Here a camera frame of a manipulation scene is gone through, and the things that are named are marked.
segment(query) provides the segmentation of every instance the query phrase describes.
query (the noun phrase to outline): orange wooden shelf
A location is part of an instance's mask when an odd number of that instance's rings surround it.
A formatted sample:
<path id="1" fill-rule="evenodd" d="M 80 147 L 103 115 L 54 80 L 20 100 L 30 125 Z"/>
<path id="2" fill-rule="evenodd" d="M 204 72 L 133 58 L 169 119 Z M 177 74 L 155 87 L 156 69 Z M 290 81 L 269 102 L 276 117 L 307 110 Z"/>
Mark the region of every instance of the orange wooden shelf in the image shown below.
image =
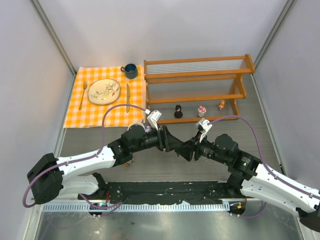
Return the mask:
<path id="1" fill-rule="evenodd" d="M 194 96 L 194 97 L 177 97 L 177 98 L 164 98 L 164 99 L 150 99 L 149 104 L 167 104 L 179 102 L 193 102 L 193 101 L 206 101 L 206 100 L 224 100 L 224 99 L 242 99 L 243 94 L 229 94 L 229 95 L 215 95 L 215 96 Z"/>
<path id="2" fill-rule="evenodd" d="M 146 105 L 207 100 L 229 100 L 233 114 L 239 115 L 237 99 L 247 97 L 243 84 L 243 74 L 253 74 L 255 65 L 249 54 L 242 56 L 206 57 L 176 60 L 144 61 L 144 79 L 146 81 Z M 215 80 L 233 80 L 228 94 L 216 94 L 192 97 L 152 98 L 149 87 L 152 84 L 182 82 L 200 82 Z M 206 116 L 212 121 L 223 116 Z M 159 124 L 198 122 L 201 117 L 161 119 Z"/>

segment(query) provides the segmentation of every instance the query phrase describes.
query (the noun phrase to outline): gold knife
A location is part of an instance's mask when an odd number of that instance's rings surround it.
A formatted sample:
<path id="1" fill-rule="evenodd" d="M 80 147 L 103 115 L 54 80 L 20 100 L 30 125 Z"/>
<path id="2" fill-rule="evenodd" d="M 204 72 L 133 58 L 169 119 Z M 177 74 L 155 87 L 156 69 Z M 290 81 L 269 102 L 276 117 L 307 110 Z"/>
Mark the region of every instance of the gold knife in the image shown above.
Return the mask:
<path id="1" fill-rule="evenodd" d="M 126 104 L 130 104 L 130 88 L 129 84 L 126 84 Z M 128 113 L 130 110 L 130 106 L 126 106 L 126 112 Z"/>

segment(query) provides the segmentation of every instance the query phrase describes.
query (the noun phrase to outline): gold fork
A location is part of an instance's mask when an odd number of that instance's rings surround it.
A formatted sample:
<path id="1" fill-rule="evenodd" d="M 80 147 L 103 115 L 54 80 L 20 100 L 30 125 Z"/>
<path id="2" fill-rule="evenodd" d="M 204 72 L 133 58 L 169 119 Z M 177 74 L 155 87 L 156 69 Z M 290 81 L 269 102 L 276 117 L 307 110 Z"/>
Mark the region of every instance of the gold fork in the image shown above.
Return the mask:
<path id="1" fill-rule="evenodd" d="M 81 110 L 81 108 L 82 108 L 82 101 L 84 100 L 85 90 L 87 89 L 87 87 L 88 87 L 87 81 L 84 81 L 83 82 L 83 93 L 82 93 L 82 98 L 81 98 L 79 110 Z"/>

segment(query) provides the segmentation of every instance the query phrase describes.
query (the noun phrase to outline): orange checkered tablecloth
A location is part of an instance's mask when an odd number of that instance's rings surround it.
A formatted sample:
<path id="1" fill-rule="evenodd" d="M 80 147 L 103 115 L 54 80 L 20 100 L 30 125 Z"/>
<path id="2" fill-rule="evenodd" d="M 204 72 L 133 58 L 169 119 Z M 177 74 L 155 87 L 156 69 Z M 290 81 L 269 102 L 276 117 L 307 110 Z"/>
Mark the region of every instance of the orange checkered tablecloth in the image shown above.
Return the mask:
<path id="1" fill-rule="evenodd" d="M 144 79 L 144 68 L 137 66 L 138 76 L 134 79 L 126 78 L 119 66 L 114 67 L 90 67 L 79 68 L 69 103 L 68 112 L 64 121 L 64 128 L 89 128 L 102 125 L 102 118 L 105 112 L 112 106 L 127 103 L 127 84 L 130 87 L 130 104 L 146 107 L 146 82 Z M 108 105 L 96 105 L 89 101 L 88 89 L 94 82 L 101 79 L 116 80 L 121 87 L 118 99 Z M 87 88 L 84 91 L 82 108 L 79 110 L 83 94 L 83 84 L 87 81 Z M 137 108 L 130 107 L 126 113 L 126 107 L 121 106 L 113 109 L 106 116 L 104 126 L 106 127 L 127 127 L 131 123 L 141 122 L 145 113 Z"/>

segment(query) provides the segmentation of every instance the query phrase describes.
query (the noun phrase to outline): white plate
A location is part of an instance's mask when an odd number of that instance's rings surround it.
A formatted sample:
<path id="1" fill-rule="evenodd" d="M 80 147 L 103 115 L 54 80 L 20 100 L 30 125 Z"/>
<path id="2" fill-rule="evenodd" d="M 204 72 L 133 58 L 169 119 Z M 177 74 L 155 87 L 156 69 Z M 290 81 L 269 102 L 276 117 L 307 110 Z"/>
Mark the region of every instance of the white plate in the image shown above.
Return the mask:
<path id="1" fill-rule="evenodd" d="M 106 78 L 95 81 L 89 87 L 88 98 L 93 104 L 111 104 L 120 96 L 120 84 L 113 79 Z"/>

